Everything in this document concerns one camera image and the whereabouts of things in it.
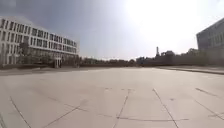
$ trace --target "distant building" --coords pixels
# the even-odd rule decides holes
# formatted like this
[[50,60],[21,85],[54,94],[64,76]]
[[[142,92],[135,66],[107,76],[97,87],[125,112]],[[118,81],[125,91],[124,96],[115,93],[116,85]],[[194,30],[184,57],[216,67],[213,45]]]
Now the distant building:
[[224,18],[197,34],[198,48],[212,63],[224,64]]
[[0,64],[17,64],[20,43],[29,44],[32,55],[50,56],[57,66],[78,55],[78,43],[51,33],[18,17],[0,17]]
[[156,56],[160,56],[160,54],[159,54],[159,47],[156,47]]

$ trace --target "pavement joint line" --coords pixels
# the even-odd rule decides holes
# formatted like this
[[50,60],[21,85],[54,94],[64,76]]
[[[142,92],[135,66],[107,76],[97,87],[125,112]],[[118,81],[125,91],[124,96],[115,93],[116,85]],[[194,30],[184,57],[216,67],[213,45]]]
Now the pavement joint line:
[[214,115],[214,117],[218,117],[218,118],[220,118],[221,120],[224,120],[221,116],[219,116],[218,114],[216,114],[215,112],[213,112],[212,110],[210,110],[209,108],[207,108],[206,106],[204,106],[203,104],[201,104],[201,103],[199,103],[197,100],[195,100],[194,99],[194,101],[196,102],[196,103],[198,103],[199,105],[201,105],[202,107],[204,107],[206,110],[208,110],[209,112],[211,112],[211,113],[213,113]]
[[16,104],[15,104],[15,102],[13,101],[13,99],[12,99],[11,96],[10,96],[10,100],[11,100],[13,106],[15,107],[16,111],[19,113],[19,115],[21,116],[21,118],[23,119],[23,121],[26,123],[26,125],[27,125],[29,128],[31,128],[30,124],[25,120],[25,118],[24,118],[22,112],[20,112],[19,108],[16,106]]
[[65,106],[69,106],[69,107],[71,107],[71,108],[76,108],[76,107],[73,106],[73,105],[66,104],[66,103],[64,103],[64,102],[62,102],[62,101],[60,101],[60,100],[58,100],[58,99],[56,99],[56,98],[53,98],[53,97],[51,97],[51,96],[48,96],[48,95],[46,95],[46,94],[43,93],[43,92],[36,91],[36,93],[39,94],[39,95],[41,95],[41,96],[43,96],[43,97],[46,97],[47,99],[50,99],[50,100],[52,100],[52,101],[56,101],[56,102],[58,102],[58,103],[60,103],[60,104],[63,104],[63,105],[65,105]]
[[175,70],[175,71],[185,71],[185,72],[197,72],[197,73],[207,73],[207,74],[215,74],[215,75],[224,75],[224,72],[211,72],[211,71],[201,71],[201,70],[191,70],[191,69],[172,69],[172,68],[158,68],[165,70]]
[[51,124],[53,124],[54,122],[56,122],[56,121],[60,120],[61,118],[65,117],[66,115],[70,114],[71,112],[73,112],[73,111],[75,111],[75,110],[78,110],[78,109],[79,109],[79,107],[81,107],[81,106],[82,106],[82,104],[83,104],[83,103],[80,103],[80,105],[79,105],[79,106],[75,107],[74,109],[72,109],[71,111],[69,111],[69,112],[65,113],[64,115],[60,116],[59,118],[57,118],[57,119],[53,120],[52,122],[50,122],[49,124],[47,124],[47,125],[46,125],[46,126],[44,126],[43,128],[46,128],[46,127],[50,126]]
[[208,117],[216,117],[216,115],[219,115],[219,116],[221,116],[221,115],[224,115],[224,112],[222,112],[222,113],[218,113],[218,114],[213,114],[213,115],[208,115]]
[[2,115],[1,115],[1,113],[0,113],[0,126],[1,126],[2,128],[7,128],[7,127],[6,127],[6,124],[5,124],[5,122],[4,122],[4,119],[3,119]]
[[195,88],[195,89],[196,89],[197,91],[199,91],[199,92],[203,92],[203,93],[205,93],[205,94],[207,94],[207,95],[214,96],[214,97],[216,97],[216,98],[219,98],[219,99],[222,99],[222,100],[223,100],[222,97],[220,97],[220,96],[218,96],[218,95],[216,95],[216,94],[207,92],[207,91],[205,91],[205,90],[203,90],[203,89],[200,89],[200,88]]
[[179,128],[178,125],[177,125],[177,123],[176,123],[176,121],[174,120],[173,116],[172,116],[171,113],[169,112],[168,108],[166,107],[165,104],[163,104],[162,99],[160,98],[159,94],[156,92],[155,89],[153,89],[153,91],[155,92],[155,94],[156,94],[157,97],[159,98],[160,103],[161,103],[161,104],[163,105],[163,107],[166,109],[167,113],[168,113],[169,116],[171,117],[171,119],[172,119],[172,121],[174,122],[174,124],[176,125],[176,127]]
[[126,103],[127,103],[127,100],[128,100],[129,95],[130,95],[130,92],[131,92],[131,90],[128,89],[128,94],[127,94],[127,96],[125,97],[124,104],[123,104],[123,106],[122,106],[122,108],[121,108],[121,111],[120,111],[119,115],[117,116],[117,120],[116,120],[116,122],[115,122],[115,124],[114,124],[114,126],[113,126],[112,128],[115,128],[115,127],[117,126],[117,123],[118,123],[118,121],[119,121],[119,119],[120,119],[120,116],[121,116],[121,114],[122,114],[122,112],[123,112],[123,110],[124,110],[124,107],[125,107]]
[[171,122],[171,121],[183,121],[183,120],[189,120],[189,119],[179,119],[179,120],[144,120],[144,119],[132,119],[132,118],[124,118],[120,117],[119,119],[123,120],[134,120],[134,121],[145,121],[145,122]]
[[99,115],[99,116],[104,116],[104,117],[111,117],[111,118],[113,118],[113,116],[109,116],[109,115],[105,115],[105,114],[100,114],[100,113],[91,112],[91,111],[88,111],[88,110],[85,110],[85,109],[82,109],[82,108],[77,108],[77,110],[79,110],[79,111],[83,111],[83,112],[88,112],[88,113],[93,113],[93,114],[95,114],[95,115]]

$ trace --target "gray pavement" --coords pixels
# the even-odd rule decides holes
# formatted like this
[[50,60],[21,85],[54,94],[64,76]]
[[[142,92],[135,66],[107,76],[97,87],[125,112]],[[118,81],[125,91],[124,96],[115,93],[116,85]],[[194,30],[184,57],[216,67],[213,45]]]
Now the gray pavement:
[[55,68],[9,69],[9,70],[0,70],[0,76],[43,74],[43,73],[98,70],[98,69],[108,69],[108,68],[106,68],[106,67],[93,67],[93,68],[64,67],[64,68],[58,68],[58,69],[55,69]]
[[222,75],[110,68],[0,81],[0,128],[224,127]]
[[158,67],[159,69],[177,70],[177,71],[189,71],[189,72],[200,72],[224,75],[223,67],[196,67],[196,66],[169,66],[169,67]]

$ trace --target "sky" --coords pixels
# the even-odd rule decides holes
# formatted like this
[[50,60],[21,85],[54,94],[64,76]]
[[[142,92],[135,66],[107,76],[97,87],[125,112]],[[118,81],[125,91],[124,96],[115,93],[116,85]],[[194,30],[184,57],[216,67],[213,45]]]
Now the sky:
[[80,42],[97,59],[154,57],[197,48],[196,34],[224,17],[224,0],[0,0],[0,15],[22,16]]

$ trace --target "building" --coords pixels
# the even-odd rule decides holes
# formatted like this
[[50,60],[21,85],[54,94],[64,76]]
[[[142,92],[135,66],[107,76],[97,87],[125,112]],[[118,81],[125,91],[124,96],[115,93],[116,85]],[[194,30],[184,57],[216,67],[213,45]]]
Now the building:
[[49,56],[59,66],[78,55],[78,43],[52,33],[19,17],[0,17],[0,64],[18,64],[20,44],[29,46],[29,54]]
[[197,42],[210,63],[224,64],[224,18],[199,32]]
[[160,54],[159,54],[159,47],[156,47],[156,56],[160,56]]

